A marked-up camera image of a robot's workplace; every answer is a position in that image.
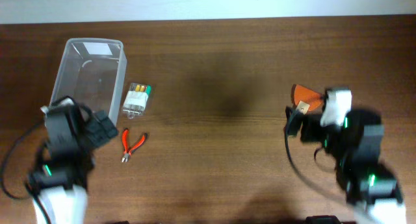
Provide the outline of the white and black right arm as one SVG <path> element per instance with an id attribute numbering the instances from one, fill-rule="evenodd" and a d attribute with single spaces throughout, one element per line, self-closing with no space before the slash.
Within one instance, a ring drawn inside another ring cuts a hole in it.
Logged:
<path id="1" fill-rule="evenodd" d="M 357 223 L 406 223 L 406 205 L 395 174 L 380 161 L 384 125 L 379 113 L 355 108 L 341 125 L 322 127 L 321 114 L 303 114 L 287 107 L 284 137 L 300 136 L 303 143 L 319 143 L 335 160 L 333 170 L 345 193 L 344 203 L 354 208 Z"/>

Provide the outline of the clear pack of coloured bits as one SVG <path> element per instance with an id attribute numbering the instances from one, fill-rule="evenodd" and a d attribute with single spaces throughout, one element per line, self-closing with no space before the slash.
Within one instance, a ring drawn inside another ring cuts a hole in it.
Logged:
<path id="1" fill-rule="evenodd" d="M 145 113 L 151 91 L 152 87 L 148 84 L 135 82 L 130 84 L 122 106 L 122 112 L 126 114 L 128 119 L 134 119 Z"/>

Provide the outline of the red handled pliers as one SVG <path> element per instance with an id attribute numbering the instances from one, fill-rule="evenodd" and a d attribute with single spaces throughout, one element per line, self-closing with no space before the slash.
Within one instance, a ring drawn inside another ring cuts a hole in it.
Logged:
<path id="1" fill-rule="evenodd" d="M 131 158 L 132 154 L 141 146 L 146 143 L 148 139 L 148 133 L 143 133 L 139 138 L 138 141 L 135 142 L 133 145 L 129 144 L 129 129 L 125 128 L 122 132 L 122 145 L 123 145 L 123 157 L 121 159 L 121 163 L 126 163 Z"/>

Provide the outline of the clear plastic storage box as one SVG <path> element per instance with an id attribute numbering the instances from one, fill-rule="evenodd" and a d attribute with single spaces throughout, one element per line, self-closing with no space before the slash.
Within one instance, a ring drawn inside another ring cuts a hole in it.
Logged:
<path id="1" fill-rule="evenodd" d="M 127 59 L 119 40 L 72 38 L 66 42 L 51 102 L 70 96 L 117 124 Z"/>

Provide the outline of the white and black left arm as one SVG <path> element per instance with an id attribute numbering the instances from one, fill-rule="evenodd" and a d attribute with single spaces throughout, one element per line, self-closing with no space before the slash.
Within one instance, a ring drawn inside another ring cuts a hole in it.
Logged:
<path id="1" fill-rule="evenodd" d="M 26 187 L 37 223 L 83 223 L 88 206 L 88 174 L 94 150 L 118 129 L 106 112 L 94 112 L 70 96 L 41 108 L 47 139 L 35 156 Z"/>

